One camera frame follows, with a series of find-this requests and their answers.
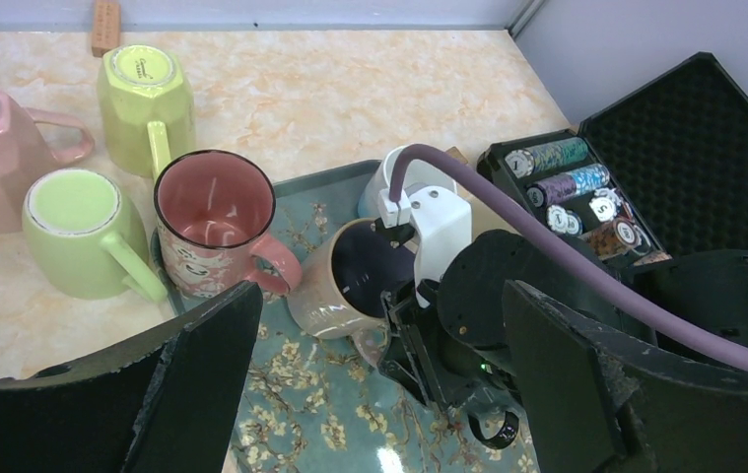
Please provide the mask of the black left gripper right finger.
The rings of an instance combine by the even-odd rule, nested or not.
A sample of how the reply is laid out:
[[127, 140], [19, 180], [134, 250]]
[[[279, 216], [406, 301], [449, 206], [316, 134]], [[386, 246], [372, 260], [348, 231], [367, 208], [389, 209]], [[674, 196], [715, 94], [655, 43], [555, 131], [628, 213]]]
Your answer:
[[689, 360], [506, 282], [516, 384], [544, 472], [748, 472], [748, 373]]

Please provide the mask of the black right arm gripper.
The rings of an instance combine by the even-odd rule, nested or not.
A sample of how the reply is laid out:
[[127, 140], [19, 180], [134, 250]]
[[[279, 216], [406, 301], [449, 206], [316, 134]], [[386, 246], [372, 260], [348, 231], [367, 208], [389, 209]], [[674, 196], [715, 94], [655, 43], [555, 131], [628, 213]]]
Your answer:
[[377, 370], [426, 407], [465, 410], [475, 439], [495, 450], [515, 439], [523, 405], [502, 302], [505, 282], [515, 280], [582, 313], [596, 312], [585, 283], [504, 230], [480, 234], [440, 281], [419, 284], [428, 307], [419, 306], [411, 281], [380, 297], [389, 339]]

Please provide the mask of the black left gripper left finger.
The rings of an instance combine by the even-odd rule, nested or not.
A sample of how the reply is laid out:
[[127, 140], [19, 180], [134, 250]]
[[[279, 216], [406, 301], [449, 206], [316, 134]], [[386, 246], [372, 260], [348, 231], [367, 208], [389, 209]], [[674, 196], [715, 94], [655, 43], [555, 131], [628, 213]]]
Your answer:
[[0, 472], [219, 472], [263, 306], [240, 283], [120, 343], [0, 379]]

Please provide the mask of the white and blue mug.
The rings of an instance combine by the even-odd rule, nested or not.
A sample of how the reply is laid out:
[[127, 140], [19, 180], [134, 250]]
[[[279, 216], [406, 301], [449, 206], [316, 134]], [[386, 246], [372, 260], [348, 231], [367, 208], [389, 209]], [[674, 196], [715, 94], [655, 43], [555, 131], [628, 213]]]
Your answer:
[[[369, 179], [357, 205], [359, 218], [378, 218], [376, 199], [383, 189], [389, 187], [394, 165], [399, 154], [407, 148], [403, 145], [391, 150], [380, 162], [373, 176]], [[403, 188], [408, 196], [427, 186], [439, 186], [457, 192], [456, 182], [439, 169], [420, 160], [413, 161], [406, 172]]]

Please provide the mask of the light green upside-down mug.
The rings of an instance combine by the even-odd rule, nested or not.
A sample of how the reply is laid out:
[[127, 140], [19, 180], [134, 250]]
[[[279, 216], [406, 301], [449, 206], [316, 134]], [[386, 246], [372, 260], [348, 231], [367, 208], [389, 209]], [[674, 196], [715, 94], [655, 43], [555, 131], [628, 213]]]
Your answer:
[[149, 265], [136, 206], [104, 174], [72, 168], [42, 176], [26, 194], [22, 227], [36, 265], [67, 296], [104, 300], [133, 290], [159, 303], [168, 295]]

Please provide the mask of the pink upside-down mug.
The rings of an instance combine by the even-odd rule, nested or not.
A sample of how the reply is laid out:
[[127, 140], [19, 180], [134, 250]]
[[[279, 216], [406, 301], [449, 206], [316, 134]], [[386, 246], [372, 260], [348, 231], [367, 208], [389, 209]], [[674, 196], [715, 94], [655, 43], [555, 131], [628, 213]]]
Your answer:
[[270, 233], [277, 202], [266, 173], [229, 151], [199, 150], [159, 170], [154, 209], [164, 267], [186, 296], [213, 298], [243, 281], [287, 295], [299, 259]]

